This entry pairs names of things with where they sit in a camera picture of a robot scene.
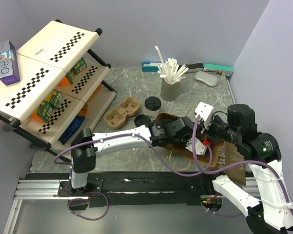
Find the black plastic cup lid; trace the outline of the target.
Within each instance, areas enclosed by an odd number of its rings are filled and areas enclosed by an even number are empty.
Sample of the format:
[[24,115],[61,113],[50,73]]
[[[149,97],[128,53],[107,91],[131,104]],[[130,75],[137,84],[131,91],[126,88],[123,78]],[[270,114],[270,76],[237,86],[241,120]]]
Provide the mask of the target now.
[[149,123],[151,122],[151,119],[144,114],[137,115],[134,119],[134,124],[136,127],[149,127]]

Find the brown pulp cup carrier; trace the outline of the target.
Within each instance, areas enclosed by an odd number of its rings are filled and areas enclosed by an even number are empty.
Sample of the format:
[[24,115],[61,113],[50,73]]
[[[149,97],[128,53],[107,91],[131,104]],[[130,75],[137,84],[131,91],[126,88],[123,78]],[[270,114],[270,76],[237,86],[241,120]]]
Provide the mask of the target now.
[[107,111],[104,115],[105,123],[112,129],[121,128],[127,117],[133,117],[140,110],[140,102],[134,97],[124,98],[118,108]]

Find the white paper coffee cup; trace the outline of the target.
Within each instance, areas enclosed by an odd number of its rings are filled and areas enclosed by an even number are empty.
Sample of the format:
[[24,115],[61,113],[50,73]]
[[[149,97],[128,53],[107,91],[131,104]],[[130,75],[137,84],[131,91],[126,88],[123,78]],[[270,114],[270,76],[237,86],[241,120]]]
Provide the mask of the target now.
[[150,118],[150,120],[155,120],[159,114],[159,109],[158,110],[149,110],[146,109],[146,115]]

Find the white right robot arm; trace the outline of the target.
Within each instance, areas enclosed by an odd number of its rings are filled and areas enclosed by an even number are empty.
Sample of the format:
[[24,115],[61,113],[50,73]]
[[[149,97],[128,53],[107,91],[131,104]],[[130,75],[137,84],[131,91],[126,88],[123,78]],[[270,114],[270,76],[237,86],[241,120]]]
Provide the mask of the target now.
[[244,157],[241,163],[252,171],[260,198],[245,192],[227,175],[205,180],[204,190],[208,194],[219,192],[234,204],[254,234],[293,232],[293,202],[285,185],[281,151],[275,137],[258,131],[254,110],[246,104],[233,104],[223,121],[211,105],[200,102],[195,114],[203,134],[236,146]]

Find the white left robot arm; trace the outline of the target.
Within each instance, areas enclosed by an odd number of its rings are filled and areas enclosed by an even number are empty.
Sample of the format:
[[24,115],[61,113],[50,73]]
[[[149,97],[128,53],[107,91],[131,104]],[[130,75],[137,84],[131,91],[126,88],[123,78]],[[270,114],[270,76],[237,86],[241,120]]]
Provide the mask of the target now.
[[81,196],[87,189],[88,173],[95,169],[96,158],[133,148],[186,146],[192,137],[194,123],[188,117],[176,120],[154,120],[134,129],[113,133],[92,134],[82,130],[71,143],[73,168],[69,190]]

